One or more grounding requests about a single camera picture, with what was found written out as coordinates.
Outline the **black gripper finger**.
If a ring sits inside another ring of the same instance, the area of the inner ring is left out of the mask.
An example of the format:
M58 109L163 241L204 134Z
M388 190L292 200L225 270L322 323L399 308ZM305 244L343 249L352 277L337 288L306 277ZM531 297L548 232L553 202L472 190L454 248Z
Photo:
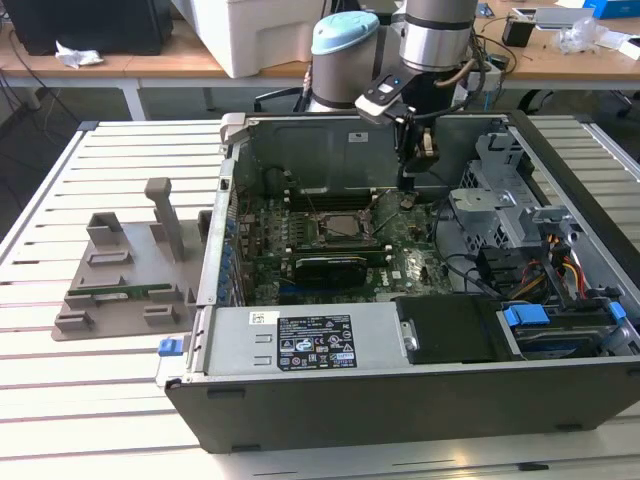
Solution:
M423 172L429 171L440 159L439 147L434 130L424 128L418 142L419 165Z
M411 162L415 158L418 130L403 130L398 134L398 189L400 191L413 191L415 174L410 171Z

